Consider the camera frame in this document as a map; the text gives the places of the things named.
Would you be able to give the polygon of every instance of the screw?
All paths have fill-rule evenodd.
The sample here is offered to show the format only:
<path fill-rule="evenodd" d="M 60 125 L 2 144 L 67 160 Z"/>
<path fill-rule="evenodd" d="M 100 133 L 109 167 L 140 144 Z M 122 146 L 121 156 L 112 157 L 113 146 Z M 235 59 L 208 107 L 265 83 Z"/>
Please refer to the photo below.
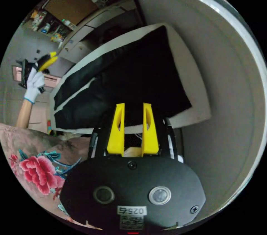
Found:
<path fill-rule="evenodd" d="M 130 161 L 128 163 L 128 168 L 131 169 L 131 170 L 136 169 L 137 168 L 137 163 Z"/>
<path fill-rule="evenodd" d="M 198 209 L 199 209 L 199 206 L 198 206 L 198 205 L 195 205 L 195 206 L 193 206 L 193 207 L 190 209 L 190 213 L 191 213 L 191 214 L 194 214 L 194 213 L 196 213 L 196 212 L 198 211 Z"/>

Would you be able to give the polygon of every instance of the qr code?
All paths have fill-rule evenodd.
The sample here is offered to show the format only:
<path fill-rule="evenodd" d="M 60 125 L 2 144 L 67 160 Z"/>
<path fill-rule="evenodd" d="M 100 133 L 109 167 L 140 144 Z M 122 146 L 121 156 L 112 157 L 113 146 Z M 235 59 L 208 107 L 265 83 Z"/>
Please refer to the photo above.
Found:
<path fill-rule="evenodd" d="M 143 216 L 120 216 L 120 229 L 143 229 Z"/>

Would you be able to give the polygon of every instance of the label sticker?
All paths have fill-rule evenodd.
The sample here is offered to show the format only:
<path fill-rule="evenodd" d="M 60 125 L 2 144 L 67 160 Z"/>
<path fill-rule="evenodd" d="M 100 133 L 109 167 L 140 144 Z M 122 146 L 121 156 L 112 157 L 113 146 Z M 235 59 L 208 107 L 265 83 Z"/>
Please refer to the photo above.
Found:
<path fill-rule="evenodd" d="M 120 229 L 142 230 L 143 228 L 143 216 L 120 216 Z"/>
<path fill-rule="evenodd" d="M 146 206 L 118 206 L 117 214 L 123 216 L 146 216 Z"/>

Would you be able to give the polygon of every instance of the white glove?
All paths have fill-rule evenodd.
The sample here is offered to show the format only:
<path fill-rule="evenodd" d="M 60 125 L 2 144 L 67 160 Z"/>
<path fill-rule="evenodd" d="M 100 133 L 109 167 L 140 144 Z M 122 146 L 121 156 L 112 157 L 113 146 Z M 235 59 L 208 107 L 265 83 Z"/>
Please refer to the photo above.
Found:
<path fill-rule="evenodd" d="M 35 68 L 31 69 L 27 80 L 27 90 L 24 99 L 35 103 L 36 97 L 41 94 L 39 88 L 45 85 L 45 77 L 42 72 L 37 72 Z"/>

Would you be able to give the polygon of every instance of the camera lens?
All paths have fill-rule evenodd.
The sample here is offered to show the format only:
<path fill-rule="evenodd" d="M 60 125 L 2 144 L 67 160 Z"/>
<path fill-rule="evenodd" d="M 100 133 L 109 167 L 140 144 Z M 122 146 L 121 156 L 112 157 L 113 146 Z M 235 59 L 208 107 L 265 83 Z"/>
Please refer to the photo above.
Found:
<path fill-rule="evenodd" d="M 101 204 L 109 204 L 115 199 L 114 192 L 107 186 L 99 186 L 94 190 L 94 199 Z"/>
<path fill-rule="evenodd" d="M 167 187 L 158 186 L 150 191 L 148 197 L 152 204 L 163 205 L 171 199 L 171 191 Z"/>

